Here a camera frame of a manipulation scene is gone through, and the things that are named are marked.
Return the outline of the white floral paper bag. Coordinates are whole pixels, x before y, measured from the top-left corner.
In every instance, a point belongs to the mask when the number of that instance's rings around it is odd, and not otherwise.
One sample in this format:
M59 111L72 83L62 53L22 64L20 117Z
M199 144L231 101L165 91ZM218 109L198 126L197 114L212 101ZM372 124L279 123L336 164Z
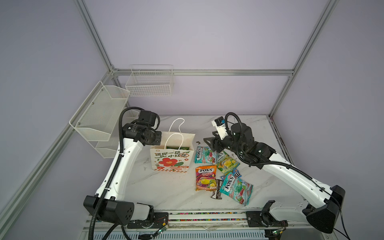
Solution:
M193 161L195 148L193 141L195 134L183 133L181 126L185 122L183 118L175 119L168 131L162 132L160 146L150 148L151 164L154 171L186 173ZM165 149L170 147L189 147L190 150Z

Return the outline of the orange Fox's fruits bag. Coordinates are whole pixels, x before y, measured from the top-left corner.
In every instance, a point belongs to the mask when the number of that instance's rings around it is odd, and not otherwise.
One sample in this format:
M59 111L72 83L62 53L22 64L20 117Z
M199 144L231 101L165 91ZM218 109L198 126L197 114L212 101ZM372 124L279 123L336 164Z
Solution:
M200 166L196 171L196 191L214 191L217 189L217 166Z

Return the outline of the teal Fox's large candy bag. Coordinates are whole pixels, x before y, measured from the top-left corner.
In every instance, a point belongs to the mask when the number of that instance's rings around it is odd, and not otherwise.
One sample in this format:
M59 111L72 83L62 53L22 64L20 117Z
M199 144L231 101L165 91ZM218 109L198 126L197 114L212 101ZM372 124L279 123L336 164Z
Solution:
M223 181L220 192L232 198L242 206L247 206L253 192L253 185L230 173L226 175L226 179Z

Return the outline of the green yellow Fox's candy bag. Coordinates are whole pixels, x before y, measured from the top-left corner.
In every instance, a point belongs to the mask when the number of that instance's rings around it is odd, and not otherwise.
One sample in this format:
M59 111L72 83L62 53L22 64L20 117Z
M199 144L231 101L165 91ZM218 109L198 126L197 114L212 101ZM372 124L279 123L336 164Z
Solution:
M172 149L172 150L190 150L189 147L170 147L170 146L167 146L165 149Z

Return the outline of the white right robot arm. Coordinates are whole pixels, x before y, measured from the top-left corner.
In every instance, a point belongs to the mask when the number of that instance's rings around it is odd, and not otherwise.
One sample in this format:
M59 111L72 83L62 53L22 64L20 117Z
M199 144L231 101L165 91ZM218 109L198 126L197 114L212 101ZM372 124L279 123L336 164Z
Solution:
M335 185L324 184L304 171L290 164L275 149L256 142L252 130L244 123L228 126L220 117L212 122L216 128L211 138L204 142L215 152L229 150L249 167L257 167L282 180L306 201L303 209L279 207L277 202L268 201L261 215L263 224L270 226L273 221L307 222L322 233L331 234L342 216L342 206L346 191Z

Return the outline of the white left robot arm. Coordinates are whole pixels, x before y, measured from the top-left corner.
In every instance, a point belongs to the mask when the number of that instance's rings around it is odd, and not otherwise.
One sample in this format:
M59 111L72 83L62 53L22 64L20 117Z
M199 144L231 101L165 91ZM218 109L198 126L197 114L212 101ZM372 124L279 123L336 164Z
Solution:
M154 207L127 202L125 196L133 165L143 147L159 146L161 138L162 132L150 125L119 126L119 146L112 165L97 192L84 200L84 207L92 215L91 223L102 221L127 226L137 222L144 227L153 224Z

